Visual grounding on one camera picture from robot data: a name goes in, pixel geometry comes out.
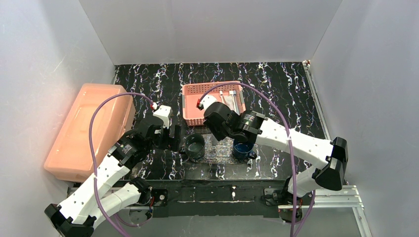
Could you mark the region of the dark green mug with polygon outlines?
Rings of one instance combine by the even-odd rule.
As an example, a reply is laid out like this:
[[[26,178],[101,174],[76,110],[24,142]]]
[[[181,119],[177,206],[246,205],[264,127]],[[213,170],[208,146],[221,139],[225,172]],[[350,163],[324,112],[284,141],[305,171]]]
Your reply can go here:
[[[185,138],[179,153],[189,159],[198,160],[205,156],[205,139],[201,134],[191,134]]]

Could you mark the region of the pink perforated plastic basket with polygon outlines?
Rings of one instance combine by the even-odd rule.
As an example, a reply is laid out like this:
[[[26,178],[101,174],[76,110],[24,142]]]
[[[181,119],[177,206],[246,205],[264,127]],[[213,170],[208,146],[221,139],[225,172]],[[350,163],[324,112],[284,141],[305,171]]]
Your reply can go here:
[[[217,98],[221,102],[219,91],[223,91],[224,99],[231,97],[230,90],[236,90],[240,98],[240,110],[246,110],[243,88],[236,84],[227,84],[227,82],[206,82],[185,84],[182,86],[182,114],[188,126],[200,126],[204,123],[204,110],[197,108],[197,101],[200,97],[212,87],[220,85],[220,87],[210,91],[208,94]]]

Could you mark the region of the clear textured acrylic holder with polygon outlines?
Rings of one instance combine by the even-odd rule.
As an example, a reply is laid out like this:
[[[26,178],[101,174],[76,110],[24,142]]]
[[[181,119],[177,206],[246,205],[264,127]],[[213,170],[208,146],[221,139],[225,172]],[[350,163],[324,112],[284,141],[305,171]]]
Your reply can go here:
[[[227,137],[219,141],[216,146],[212,146],[210,142],[211,135],[203,135],[205,139],[205,161],[210,163],[232,163],[233,139]]]

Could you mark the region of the dark blue mug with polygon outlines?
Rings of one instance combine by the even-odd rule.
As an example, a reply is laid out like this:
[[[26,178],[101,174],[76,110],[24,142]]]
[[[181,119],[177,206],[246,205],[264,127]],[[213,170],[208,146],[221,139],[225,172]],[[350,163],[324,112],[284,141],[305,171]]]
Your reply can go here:
[[[237,160],[256,159],[257,155],[253,151],[254,143],[242,143],[233,140],[232,156]]]

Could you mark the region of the white toothpaste tube blue cap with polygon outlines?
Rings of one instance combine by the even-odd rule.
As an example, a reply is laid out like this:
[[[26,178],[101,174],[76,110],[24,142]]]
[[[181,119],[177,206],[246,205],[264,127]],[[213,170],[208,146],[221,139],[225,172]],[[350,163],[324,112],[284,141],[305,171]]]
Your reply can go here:
[[[216,146],[219,143],[219,141],[217,140],[217,138],[214,135],[211,135],[210,142],[211,142],[212,146]]]

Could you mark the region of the clear textured oval tray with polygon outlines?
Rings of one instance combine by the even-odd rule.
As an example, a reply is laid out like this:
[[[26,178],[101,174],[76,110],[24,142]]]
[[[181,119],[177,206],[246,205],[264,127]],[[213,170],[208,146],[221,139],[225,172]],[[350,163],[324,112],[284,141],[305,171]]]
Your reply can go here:
[[[250,161],[250,158],[238,159],[233,155],[233,139],[227,137],[213,145],[212,137],[212,134],[203,134],[205,141],[204,156],[191,159],[192,161],[211,164],[243,164]]]

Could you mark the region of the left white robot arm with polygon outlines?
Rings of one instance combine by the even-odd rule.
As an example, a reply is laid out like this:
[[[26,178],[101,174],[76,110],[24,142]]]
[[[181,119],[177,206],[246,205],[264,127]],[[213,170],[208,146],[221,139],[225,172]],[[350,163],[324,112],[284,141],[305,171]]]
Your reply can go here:
[[[147,202],[152,186],[142,178],[128,181],[105,195],[113,185],[143,162],[154,150],[177,152],[181,126],[165,126],[163,119],[151,116],[136,129],[125,132],[108,150],[101,164],[75,192],[59,204],[51,203],[44,213],[63,237],[90,237],[106,218],[132,204]]]

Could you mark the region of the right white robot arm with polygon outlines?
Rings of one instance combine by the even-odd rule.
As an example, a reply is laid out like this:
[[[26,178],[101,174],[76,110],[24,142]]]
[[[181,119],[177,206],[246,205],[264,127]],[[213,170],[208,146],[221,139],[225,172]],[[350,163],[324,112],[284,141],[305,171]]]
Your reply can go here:
[[[296,175],[296,185],[288,181],[285,193],[296,192],[298,198],[308,192],[324,188],[340,191],[348,163],[347,140],[315,138],[283,125],[255,111],[246,110],[237,114],[221,102],[205,100],[198,106],[204,111],[204,124],[218,141],[226,137],[239,143],[268,146],[305,160],[311,166]]]

